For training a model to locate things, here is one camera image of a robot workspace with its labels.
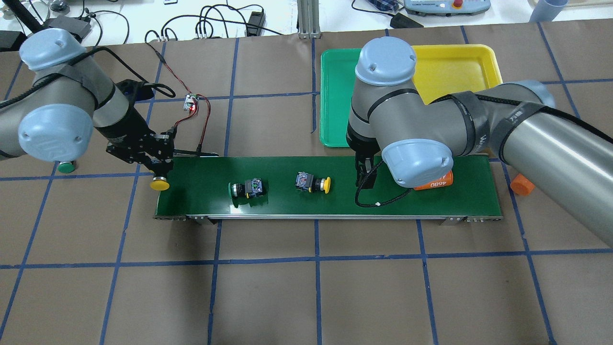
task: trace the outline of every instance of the orange cap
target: orange cap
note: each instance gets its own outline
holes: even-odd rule
[[[421,185],[419,187],[415,187],[415,190],[424,190],[438,187],[447,187],[448,185],[452,185],[454,183],[454,173],[449,171],[445,176],[441,177],[438,180],[434,180],[429,184]]]
[[[518,174],[511,182],[511,189],[518,195],[527,196],[534,188],[535,185],[521,174]]]

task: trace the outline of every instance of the green conveyor belt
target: green conveyor belt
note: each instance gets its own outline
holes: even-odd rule
[[[502,214],[487,156],[455,158],[451,186],[413,191],[396,203],[362,208],[354,204],[354,157],[180,157],[168,176],[170,189],[161,192],[156,217],[308,219],[445,219],[448,216],[500,219]],[[302,192],[294,187],[298,171],[317,178],[330,176],[332,188]],[[372,190],[360,195],[363,203],[388,200],[402,191],[386,165],[379,168]],[[260,177],[267,193],[250,200],[233,200],[228,183]]]

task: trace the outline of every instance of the yellow cap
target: yellow cap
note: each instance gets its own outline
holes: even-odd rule
[[[330,192],[330,186],[332,185],[332,179],[330,179],[330,176],[326,177],[325,181],[324,181],[324,192],[326,194],[328,194],[328,192]]]
[[[170,184],[168,182],[166,182],[166,179],[163,179],[163,180],[162,179],[154,179],[149,184],[149,187],[151,187],[151,189],[153,189],[153,190],[157,190],[157,191],[161,192],[163,190],[167,190],[168,188],[170,188]]]

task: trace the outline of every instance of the gray cup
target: gray cup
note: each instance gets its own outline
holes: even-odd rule
[[[530,23],[552,21],[567,4],[568,0],[539,0],[530,16]]]

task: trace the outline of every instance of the checkered cloth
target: checkered cloth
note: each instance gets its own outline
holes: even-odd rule
[[[378,10],[381,11],[396,12],[400,7],[398,5],[398,0],[368,0],[368,2],[373,4]]]

